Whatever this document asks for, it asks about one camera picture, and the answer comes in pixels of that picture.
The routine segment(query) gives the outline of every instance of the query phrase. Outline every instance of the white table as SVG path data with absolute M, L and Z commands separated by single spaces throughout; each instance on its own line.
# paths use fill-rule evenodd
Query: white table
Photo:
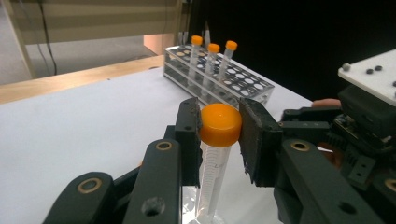
M 266 108 L 276 120 L 286 108 L 311 105 L 268 82 L 276 87 Z M 188 98 L 160 67 L 0 105 L 0 223 L 41 223 L 79 175 L 116 179 L 133 170 Z M 273 189 L 250 184 L 237 143 L 218 210 L 230 224 L 279 223 Z

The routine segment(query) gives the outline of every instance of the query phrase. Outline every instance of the clear plastic tube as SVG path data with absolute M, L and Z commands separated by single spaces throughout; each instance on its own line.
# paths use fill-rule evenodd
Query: clear plastic tube
M 207 53 L 206 65 L 205 65 L 205 74 L 207 76 L 212 77 L 215 74 L 216 56 L 219 53 L 220 46 L 217 44 L 211 43 L 208 45 L 207 50 L 208 50 L 208 53 Z M 214 86 L 213 82 L 211 82 L 209 80 L 209 78 L 207 78 L 207 77 L 204 77 L 202 85 L 208 91 L 211 91 L 210 89 Z M 207 96 L 208 91 L 201 90 L 201 94 L 203 96 Z
M 201 224 L 212 223 L 232 145 L 238 140 L 242 118 L 230 105 L 207 105 L 201 111 L 201 187 L 197 190 L 195 216 Z
M 196 217 L 200 223 L 212 223 L 219 200 L 221 184 L 231 147 L 201 144 L 203 164 L 200 168 L 201 188 L 197 190 Z
M 188 74 L 188 76 L 191 79 L 195 79 L 194 68 L 198 64 L 198 54 L 199 54 L 199 49 L 202 45 L 202 42 L 203 42 L 203 39 L 198 35 L 193 35 L 191 37 L 190 68 L 189 68 L 189 74 Z M 190 81 L 189 79 L 188 79 L 187 83 L 189 86 L 193 85 L 193 82 Z
M 218 80 L 222 80 L 223 78 L 225 78 L 225 70 L 227 69 L 228 64 L 230 63 L 230 60 L 233 57 L 233 53 L 235 52 L 237 46 L 238 45 L 234 41 L 232 40 L 227 41 L 225 45 L 223 59 L 220 65 Z

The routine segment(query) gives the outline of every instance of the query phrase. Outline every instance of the orange cap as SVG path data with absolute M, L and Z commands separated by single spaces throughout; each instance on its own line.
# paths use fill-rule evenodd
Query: orange cap
M 236 47 L 238 47 L 238 44 L 236 44 L 236 42 L 232 40 L 227 41 L 227 43 L 225 44 L 225 48 L 230 50 L 236 50 Z
M 201 140 L 212 147 L 230 147 L 239 139 L 242 117 L 234 107 L 207 105 L 201 110 Z
M 202 45 L 202 42 L 203 42 L 203 41 L 204 41 L 204 40 L 202 39 L 201 36 L 193 35 L 193 36 L 191 37 L 191 43 L 194 44 L 194 45 Z
M 211 44 L 209 44 L 209 45 L 207 46 L 207 50 L 209 50 L 209 52 L 212 52 L 212 53 L 219 53 L 219 51 L 220 51 L 220 46 L 217 45 L 217 44 L 211 43 Z

